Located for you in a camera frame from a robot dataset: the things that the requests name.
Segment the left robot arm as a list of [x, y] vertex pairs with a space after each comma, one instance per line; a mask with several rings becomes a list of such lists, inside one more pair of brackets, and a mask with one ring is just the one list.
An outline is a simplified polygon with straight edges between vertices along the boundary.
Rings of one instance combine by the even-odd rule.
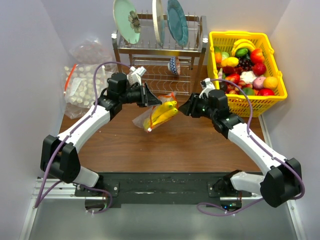
[[86, 141], [102, 126], [109, 123], [124, 104], [153, 107], [162, 102], [149, 90], [146, 83], [129, 85], [124, 73], [114, 73], [93, 105], [75, 125], [58, 136], [48, 135], [42, 144], [40, 168], [45, 176], [51, 175], [64, 183], [85, 185], [92, 196], [99, 196], [104, 184], [100, 175], [81, 166], [78, 153]]

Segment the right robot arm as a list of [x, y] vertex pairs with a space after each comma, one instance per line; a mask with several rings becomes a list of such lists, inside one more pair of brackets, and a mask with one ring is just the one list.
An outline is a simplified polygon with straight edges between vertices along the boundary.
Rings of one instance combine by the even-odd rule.
[[301, 164], [287, 159], [261, 140], [238, 115], [231, 113], [228, 98], [222, 90], [193, 93], [178, 110], [192, 118], [211, 120], [214, 129], [236, 144], [259, 167], [261, 175], [235, 170], [225, 176], [223, 192], [230, 197], [239, 191], [262, 196], [271, 207], [304, 196]]

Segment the clear orange zip bag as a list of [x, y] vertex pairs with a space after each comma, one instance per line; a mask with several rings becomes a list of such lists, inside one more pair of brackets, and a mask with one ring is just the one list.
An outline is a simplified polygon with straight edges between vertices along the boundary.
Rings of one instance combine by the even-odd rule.
[[178, 114], [178, 100], [176, 92], [160, 95], [161, 105], [150, 107], [147, 111], [132, 120], [133, 124], [150, 133], [160, 125], [168, 122]]

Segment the red orange bell pepper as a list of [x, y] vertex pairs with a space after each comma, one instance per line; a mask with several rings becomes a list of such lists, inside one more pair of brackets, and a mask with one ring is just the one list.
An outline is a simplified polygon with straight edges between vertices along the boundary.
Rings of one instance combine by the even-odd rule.
[[265, 57], [263, 55], [263, 51], [261, 48], [256, 48], [250, 54], [250, 60], [254, 64], [263, 63], [265, 61]]

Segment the red apple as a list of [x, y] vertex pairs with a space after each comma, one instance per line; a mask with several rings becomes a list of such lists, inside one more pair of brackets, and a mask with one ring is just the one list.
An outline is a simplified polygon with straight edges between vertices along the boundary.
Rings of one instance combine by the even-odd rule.
[[252, 67], [252, 71], [256, 76], [262, 76], [266, 73], [267, 67], [264, 63], [256, 63]]

